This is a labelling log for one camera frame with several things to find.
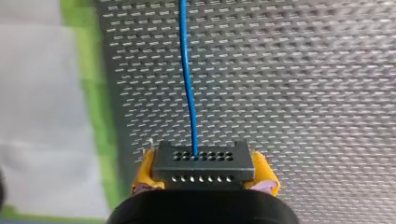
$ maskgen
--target perforated panel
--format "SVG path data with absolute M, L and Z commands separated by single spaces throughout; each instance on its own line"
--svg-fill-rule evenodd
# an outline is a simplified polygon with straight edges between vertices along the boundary
M 177 2 L 98 1 L 124 178 L 189 145 Z M 200 144 L 246 138 L 302 223 L 396 223 L 396 2 L 191 1 Z

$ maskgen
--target gray surface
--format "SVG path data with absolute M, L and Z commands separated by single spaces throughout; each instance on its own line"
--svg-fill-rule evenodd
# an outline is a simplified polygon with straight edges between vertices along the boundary
M 129 174 L 150 137 L 190 144 L 177 4 L 140 2 L 98 4 Z M 200 143 L 261 149 L 304 224 L 395 223 L 395 4 L 193 1 Z

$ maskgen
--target perforated metal sheet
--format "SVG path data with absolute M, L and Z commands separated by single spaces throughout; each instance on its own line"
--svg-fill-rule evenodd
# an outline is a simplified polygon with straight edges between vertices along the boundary
M 97 1 L 127 181 L 190 144 L 177 2 Z M 302 223 L 396 223 L 396 2 L 192 1 L 200 143 L 246 138 Z

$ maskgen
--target black cylinder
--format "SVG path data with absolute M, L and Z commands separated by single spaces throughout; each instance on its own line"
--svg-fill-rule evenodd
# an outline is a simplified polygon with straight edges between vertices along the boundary
M 254 190 L 153 190 L 126 200 L 106 224 L 298 224 L 278 198 Z

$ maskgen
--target blue wire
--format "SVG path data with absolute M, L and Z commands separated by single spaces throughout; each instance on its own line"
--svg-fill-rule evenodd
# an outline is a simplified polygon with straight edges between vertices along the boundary
M 179 0 L 178 2 L 178 19 L 179 19 L 179 31 L 180 31 L 180 53 L 181 53 L 181 64 L 183 67 L 184 77 L 184 88 L 187 94 L 187 103 L 190 111 L 190 123 L 191 123 L 191 142 L 192 142 L 192 154 L 198 156 L 198 130 L 197 130 L 197 118 L 195 114 L 194 106 L 194 93 L 192 92 L 190 68 L 189 68 L 189 36 L 187 31 L 187 0 Z

